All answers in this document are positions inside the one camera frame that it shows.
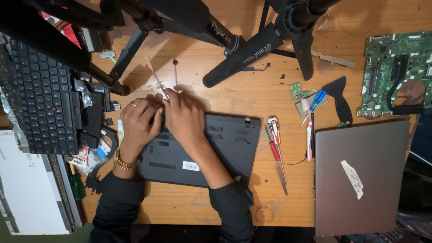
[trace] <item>keyboard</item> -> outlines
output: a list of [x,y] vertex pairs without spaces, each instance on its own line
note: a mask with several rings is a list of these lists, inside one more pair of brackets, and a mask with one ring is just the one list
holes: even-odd
[[12,38],[10,46],[30,153],[78,154],[80,99],[70,69]]

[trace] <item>laptop lid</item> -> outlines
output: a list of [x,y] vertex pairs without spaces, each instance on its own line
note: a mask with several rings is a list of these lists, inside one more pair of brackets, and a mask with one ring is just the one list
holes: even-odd
[[409,121],[316,133],[315,234],[395,228]]
[[[205,134],[233,178],[249,184],[260,135],[261,120],[241,116],[205,114]],[[161,133],[143,150],[141,175],[152,181],[207,187],[198,165],[162,125]]]

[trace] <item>black laptop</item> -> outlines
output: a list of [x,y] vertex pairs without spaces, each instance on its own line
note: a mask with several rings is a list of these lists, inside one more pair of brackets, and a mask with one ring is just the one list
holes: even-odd
[[[260,135],[261,120],[206,113],[205,134],[217,156],[233,178],[249,184]],[[207,187],[199,166],[189,157],[169,130],[161,133],[143,151],[141,175],[151,181]]]

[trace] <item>handwritten note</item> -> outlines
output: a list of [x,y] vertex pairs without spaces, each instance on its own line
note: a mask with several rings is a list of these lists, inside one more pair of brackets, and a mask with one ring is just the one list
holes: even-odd
[[357,193],[357,199],[360,199],[363,196],[363,184],[360,180],[357,172],[354,168],[352,168],[345,160],[340,162],[342,164],[343,169],[345,170],[346,175],[348,176],[349,181],[353,185],[354,190]]

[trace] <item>cable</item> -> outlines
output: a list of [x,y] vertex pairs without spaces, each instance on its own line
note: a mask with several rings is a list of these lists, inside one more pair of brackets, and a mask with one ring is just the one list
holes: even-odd
[[414,154],[415,156],[419,157],[421,160],[423,160],[424,162],[426,162],[426,163],[428,163],[430,166],[432,166],[432,164],[431,164],[429,161],[423,159],[422,157],[420,157],[420,155],[418,155],[418,154],[416,154],[416,153],[414,153],[414,152],[412,152],[412,151],[410,151],[410,153]]
[[286,164],[286,165],[296,165],[296,164],[300,164],[301,162],[305,161],[306,159],[307,159],[307,157],[304,158],[302,161],[300,161],[300,162],[298,162],[298,163],[295,163],[295,164],[287,164],[287,163],[284,163],[284,164]]

